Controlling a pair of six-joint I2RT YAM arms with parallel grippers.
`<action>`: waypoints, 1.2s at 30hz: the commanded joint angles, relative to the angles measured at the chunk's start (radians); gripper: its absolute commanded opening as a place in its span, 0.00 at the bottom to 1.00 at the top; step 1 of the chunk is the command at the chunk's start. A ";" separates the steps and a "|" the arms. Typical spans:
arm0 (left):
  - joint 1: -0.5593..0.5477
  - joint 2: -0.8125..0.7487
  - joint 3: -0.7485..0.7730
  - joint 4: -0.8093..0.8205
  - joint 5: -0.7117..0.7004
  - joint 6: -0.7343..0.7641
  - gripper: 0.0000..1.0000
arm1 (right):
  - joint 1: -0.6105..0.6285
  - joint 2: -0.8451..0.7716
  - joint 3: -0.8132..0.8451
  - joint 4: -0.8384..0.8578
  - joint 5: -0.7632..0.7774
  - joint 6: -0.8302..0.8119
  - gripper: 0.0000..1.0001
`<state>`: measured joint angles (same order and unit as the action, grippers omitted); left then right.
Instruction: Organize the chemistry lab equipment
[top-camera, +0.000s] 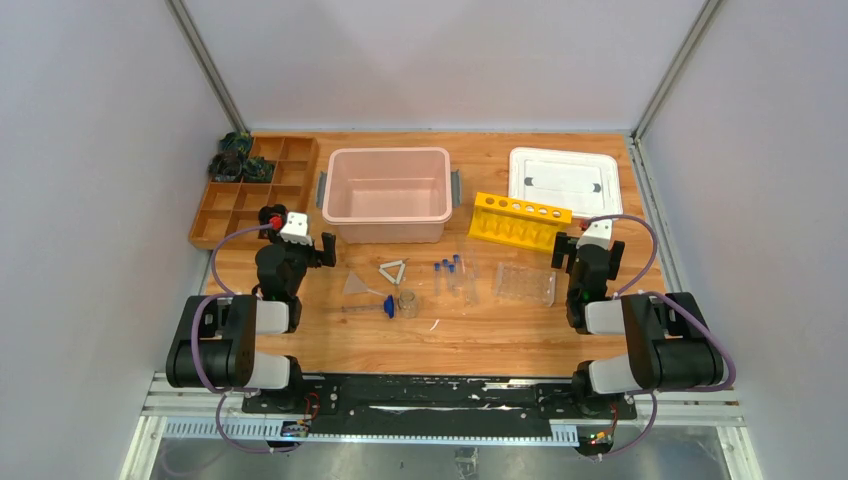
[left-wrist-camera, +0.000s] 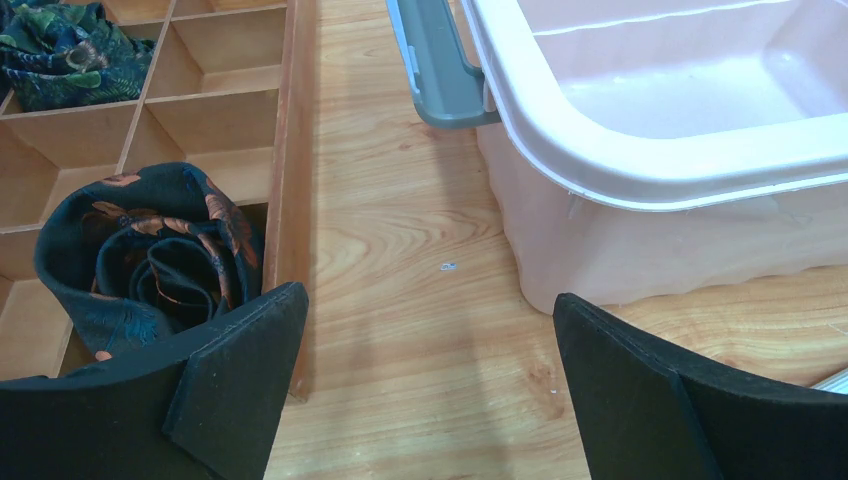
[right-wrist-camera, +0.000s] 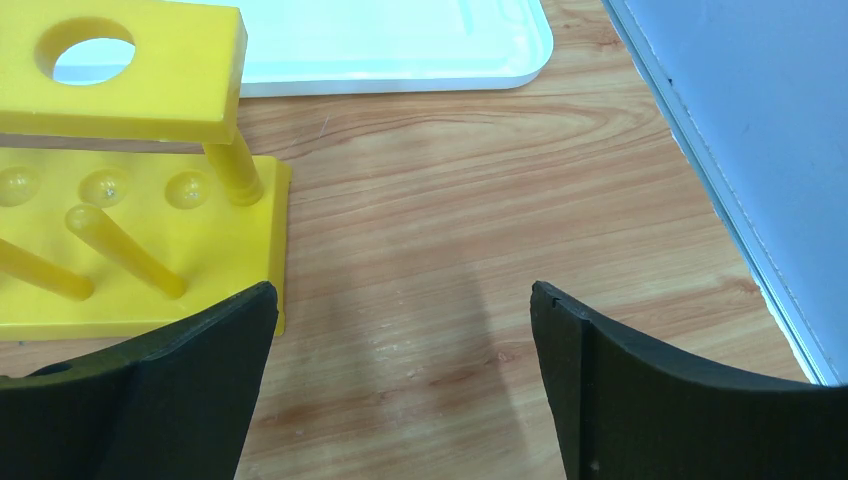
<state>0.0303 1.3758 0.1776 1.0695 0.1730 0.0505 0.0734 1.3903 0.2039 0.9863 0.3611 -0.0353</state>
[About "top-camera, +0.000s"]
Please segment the clear glass test tube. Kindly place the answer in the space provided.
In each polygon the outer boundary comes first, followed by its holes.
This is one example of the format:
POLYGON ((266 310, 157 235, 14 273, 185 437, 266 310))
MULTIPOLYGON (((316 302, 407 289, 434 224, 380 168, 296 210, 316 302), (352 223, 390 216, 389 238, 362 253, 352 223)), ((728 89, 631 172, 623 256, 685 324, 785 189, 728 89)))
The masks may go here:
POLYGON ((471 264, 465 265, 463 267, 463 275, 463 288, 466 304, 469 306, 476 306, 480 303, 480 297, 477 289, 477 274, 475 267, 471 264))
POLYGON ((476 255, 476 252, 475 252, 474 249, 469 250, 468 258, 469 258, 469 270, 470 270, 469 276, 470 276, 472 296, 476 300, 479 300, 479 290, 478 290, 479 272, 478 272, 477 255, 476 255))

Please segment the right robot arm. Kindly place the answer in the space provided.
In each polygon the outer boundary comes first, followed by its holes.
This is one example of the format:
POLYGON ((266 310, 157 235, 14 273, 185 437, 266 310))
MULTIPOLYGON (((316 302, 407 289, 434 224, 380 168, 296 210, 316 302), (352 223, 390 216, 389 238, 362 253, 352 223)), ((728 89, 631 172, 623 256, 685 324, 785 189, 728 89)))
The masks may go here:
POLYGON ((734 372, 708 334, 705 319, 688 292, 611 295, 624 244, 604 247, 594 240, 557 234, 551 265, 568 274, 566 319, 583 335, 622 336, 624 354, 579 364, 571 403, 596 417, 611 399, 653 390, 711 389, 734 372))

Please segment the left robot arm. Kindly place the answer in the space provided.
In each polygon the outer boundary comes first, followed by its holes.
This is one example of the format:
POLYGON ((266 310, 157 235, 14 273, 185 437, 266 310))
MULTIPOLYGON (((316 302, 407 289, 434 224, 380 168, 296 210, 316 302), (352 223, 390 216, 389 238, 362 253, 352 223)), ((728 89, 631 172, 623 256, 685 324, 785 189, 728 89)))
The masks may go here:
POLYGON ((264 207, 259 223, 226 235, 219 246, 247 234, 268 243, 255 255, 257 283, 248 293, 223 286, 219 293, 187 298, 165 364, 174 388, 205 388, 212 393, 268 391, 283 413, 298 411, 306 386, 297 359, 257 349, 260 335, 296 331, 302 314, 299 288, 310 269, 332 268, 336 237, 324 232, 316 242, 310 219, 283 205, 264 207))

